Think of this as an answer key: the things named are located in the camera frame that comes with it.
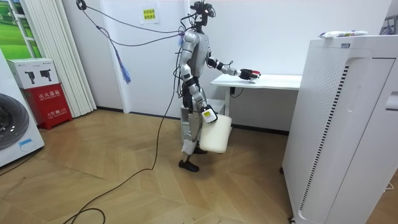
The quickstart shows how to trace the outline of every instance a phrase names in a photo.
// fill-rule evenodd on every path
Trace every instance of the paper sign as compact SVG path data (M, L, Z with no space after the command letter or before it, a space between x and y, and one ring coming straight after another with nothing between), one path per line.
M155 19L155 9L145 9L144 10L144 20Z
M141 24L159 23L159 12L156 2L146 2L141 4Z

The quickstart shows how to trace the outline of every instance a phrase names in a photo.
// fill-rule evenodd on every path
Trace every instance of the white box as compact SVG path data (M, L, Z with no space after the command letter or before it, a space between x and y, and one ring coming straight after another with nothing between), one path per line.
M51 59L28 58L7 62L20 88L29 89L59 83Z

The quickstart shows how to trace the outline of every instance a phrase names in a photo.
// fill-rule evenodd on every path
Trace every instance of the robot knee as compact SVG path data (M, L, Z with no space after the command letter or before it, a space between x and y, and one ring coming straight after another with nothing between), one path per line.
M182 152L186 152L188 155L192 155L195 147L197 146L197 142L192 141L191 133L185 133L184 135L184 144L182 146Z

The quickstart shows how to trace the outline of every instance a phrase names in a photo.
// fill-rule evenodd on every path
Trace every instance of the washing machine door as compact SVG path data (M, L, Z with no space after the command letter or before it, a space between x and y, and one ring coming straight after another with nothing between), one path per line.
M20 102L0 94L0 150L17 142L29 127L29 114Z

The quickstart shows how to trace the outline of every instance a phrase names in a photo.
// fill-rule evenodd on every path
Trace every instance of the white curtain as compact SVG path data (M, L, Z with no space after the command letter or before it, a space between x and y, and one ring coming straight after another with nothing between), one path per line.
M22 0L43 57L54 61L74 118L96 109L61 0Z

